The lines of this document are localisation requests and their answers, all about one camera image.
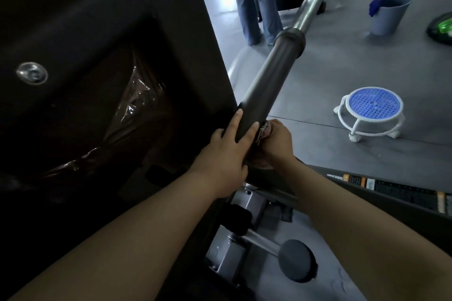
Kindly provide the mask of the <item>clear plastic wrap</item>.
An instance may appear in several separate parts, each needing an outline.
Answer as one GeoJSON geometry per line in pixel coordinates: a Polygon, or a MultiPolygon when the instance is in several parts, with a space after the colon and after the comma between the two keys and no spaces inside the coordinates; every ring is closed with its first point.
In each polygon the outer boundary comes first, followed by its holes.
{"type": "Polygon", "coordinates": [[[135,165],[173,134],[175,112],[165,85],[149,66],[133,56],[130,78],[99,144],[43,174],[91,176],[101,168],[135,165]]]}

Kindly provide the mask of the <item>person's right hand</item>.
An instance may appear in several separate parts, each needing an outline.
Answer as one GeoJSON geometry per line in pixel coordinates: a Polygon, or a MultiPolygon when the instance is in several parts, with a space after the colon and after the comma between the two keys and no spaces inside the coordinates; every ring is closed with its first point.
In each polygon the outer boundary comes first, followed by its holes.
{"type": "Polygon", "coordinates": [[[274,170],[280,170],[288,166],[289,163],[297,162],[297,158],[293,153],[292,136],[288,128],[286,142],[263,142],[262,149],[274,170]]]}

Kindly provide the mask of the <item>pink cleaning rag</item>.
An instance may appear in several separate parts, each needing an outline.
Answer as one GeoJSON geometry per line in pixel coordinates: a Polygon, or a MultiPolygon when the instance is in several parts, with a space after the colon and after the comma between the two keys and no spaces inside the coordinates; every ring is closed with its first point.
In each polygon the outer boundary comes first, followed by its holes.
{"type": "Polygon", "coordinates": [[[261,170],[272,170],[273,167],[266,158],[263,152],[262,144],[266,138],[268,138],[272,133],[272,125],[266,120],[260,126],[257,137],[254,144],[252,145],[249,154],[247,156],[247,162],[250,167],[261,169],[261,170]]]}

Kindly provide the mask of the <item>person's left hand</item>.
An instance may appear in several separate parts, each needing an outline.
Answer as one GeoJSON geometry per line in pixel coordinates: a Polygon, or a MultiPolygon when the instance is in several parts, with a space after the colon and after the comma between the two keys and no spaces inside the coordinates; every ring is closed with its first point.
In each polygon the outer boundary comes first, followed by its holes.
{"type": "Polygon", "coordinates": [[[250,150],[259,123],[254,122],[238,142],[224,139],[224,130],[217,129],[210,143],[203,148],[188,173],[213,198],[225,198],[236,191],[248,175],[244,159],[250,150]]]}

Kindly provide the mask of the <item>grey metal machine frame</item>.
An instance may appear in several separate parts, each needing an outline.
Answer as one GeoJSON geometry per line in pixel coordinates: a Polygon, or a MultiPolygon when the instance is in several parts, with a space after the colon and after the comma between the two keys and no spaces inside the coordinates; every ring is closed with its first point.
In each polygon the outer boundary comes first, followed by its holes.
{"type": "Polygon", "coordinates": [[[214,273],[236,287],[240,286],[240,270],[251,246],[279,257],[282,245],[257,233],[267,205],[278,206],[280,219],[292,222],[292,207],[248,183],[243,184],[220,212],[220,226],[208,249],[206,261],[214,273]]]}

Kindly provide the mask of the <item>black padded machine panel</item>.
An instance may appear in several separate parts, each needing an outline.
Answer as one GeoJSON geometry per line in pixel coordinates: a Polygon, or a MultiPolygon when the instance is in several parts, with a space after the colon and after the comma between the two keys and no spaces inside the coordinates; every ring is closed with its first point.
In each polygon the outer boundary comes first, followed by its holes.
{"type": "Polygon", "coordinates": [[[139,168],[186,169],[236,108],[204,0],[0,0],[0,279],[25,284],[123,213],[139,168]],[[43,176],[99,144],[134,55],[165,85],[169,141],[133,166],[43,176]],[[46,83],[21,81],[23,62],[46,83]]]}

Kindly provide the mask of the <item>blue cloth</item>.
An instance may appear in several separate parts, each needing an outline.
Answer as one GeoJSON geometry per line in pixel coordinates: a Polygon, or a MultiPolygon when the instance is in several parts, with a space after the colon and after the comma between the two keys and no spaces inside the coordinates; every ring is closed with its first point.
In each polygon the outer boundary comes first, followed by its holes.
{"type": "Polygon", "coordinates": [[[369,4],[369,16],[374,17],[381,7],[391,7],[392,0],[373,0],[369,4]]]}

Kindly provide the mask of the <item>white stool with blue seat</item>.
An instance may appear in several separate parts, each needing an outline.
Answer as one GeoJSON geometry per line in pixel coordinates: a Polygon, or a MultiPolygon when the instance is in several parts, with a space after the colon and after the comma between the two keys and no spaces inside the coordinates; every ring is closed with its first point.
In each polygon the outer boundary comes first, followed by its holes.
{"type": "Polygon", "coordinates": [[[342,97],[333,112],[349,131],[348,138],[358,143],[362,137],[390,137],[397,139],[405,122],[404,102],[391,90],[382,87],[362,87],[342,97]],[[397,121],[381,133],[359,131],[361,123],[381,124],[397,121]]]}

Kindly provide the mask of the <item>dark beam with warning labels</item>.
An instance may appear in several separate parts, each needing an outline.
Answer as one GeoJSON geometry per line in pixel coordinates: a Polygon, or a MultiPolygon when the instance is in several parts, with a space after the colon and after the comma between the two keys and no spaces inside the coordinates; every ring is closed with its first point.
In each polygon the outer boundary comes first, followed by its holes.
{"type": "Polygon", "coordinates": [[[452,194],[340,170],[316,172],[396,218],[452,255],[452,194]]]}

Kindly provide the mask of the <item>grey plastic bucket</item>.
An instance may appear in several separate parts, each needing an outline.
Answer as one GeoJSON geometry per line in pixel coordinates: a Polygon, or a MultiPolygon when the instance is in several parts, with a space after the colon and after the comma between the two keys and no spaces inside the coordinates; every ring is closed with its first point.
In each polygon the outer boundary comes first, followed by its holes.
{"type": "Polygon", "coordinates": [[[370,33],[376,36],[390,36],[395,33],[412,0],[392,0],[391,7],[381,7],[371,17],[370,33]]]}

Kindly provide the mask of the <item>black and green object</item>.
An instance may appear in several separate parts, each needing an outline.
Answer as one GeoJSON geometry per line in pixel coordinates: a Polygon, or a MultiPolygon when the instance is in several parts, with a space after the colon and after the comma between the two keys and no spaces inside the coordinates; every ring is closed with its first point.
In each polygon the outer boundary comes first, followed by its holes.
{"type": "Polygon", "coordinates": [[[434,18],[425,32],[434,42],[452,46],[452,12],[443,13],[434,18]]]}

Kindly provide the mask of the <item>person's right forearm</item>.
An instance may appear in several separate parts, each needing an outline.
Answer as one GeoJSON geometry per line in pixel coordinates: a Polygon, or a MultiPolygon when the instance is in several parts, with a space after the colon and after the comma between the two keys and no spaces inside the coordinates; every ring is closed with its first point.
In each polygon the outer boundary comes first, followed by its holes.
{"type": "Polygon", "coordinates": [[[452,257],[298,161],[272,166],[367,301],[452,301],[452,257]]]}

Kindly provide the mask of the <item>grey and chrome barbell bar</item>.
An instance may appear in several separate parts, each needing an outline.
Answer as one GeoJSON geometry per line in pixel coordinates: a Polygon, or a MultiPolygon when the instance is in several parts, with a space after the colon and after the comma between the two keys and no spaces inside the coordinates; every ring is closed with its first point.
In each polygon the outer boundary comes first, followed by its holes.
{"type": "Polygon", "coordinates": [[[295,61],[306,47],[306,34],[324,0],[304,0],[288,28],[277,36],[274,47],[239,105],[243,115],[235,140],[239,141],[250,126],[262,124],[269,115],[295,61]]]}

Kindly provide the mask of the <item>black round foot pad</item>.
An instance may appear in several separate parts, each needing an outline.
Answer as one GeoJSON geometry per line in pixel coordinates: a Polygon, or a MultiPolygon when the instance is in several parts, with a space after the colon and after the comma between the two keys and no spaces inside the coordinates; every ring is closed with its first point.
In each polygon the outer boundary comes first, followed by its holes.
{"type": "Polygon", "coordinates": [[[318,264],[313,252],[299,240],[287,240],[279,249],[278,264],[291,281],[307,283],[316,278],[318,264]]]}

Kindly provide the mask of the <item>chrome round bolt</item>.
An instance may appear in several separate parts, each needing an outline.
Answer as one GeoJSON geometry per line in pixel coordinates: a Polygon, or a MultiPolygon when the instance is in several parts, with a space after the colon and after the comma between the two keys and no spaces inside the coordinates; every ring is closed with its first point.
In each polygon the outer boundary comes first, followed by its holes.
{"type": "Polygon", "coordinates": [[[35,62],[23,62],[17,66],[15,72],[18,78],[28,85],[38,86],[48,80],[46,68],[35,62]]]}

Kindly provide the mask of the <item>person's left forearm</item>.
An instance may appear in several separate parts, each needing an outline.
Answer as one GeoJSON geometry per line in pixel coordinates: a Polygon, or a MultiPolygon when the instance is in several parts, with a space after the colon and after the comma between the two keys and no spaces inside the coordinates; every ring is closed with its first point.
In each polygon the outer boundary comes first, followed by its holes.
{"type": "Polygon", "coordinates": [[[155,301],[189,236],[232,173],[189,171],[62,257],[8,301],[155,301]]]}

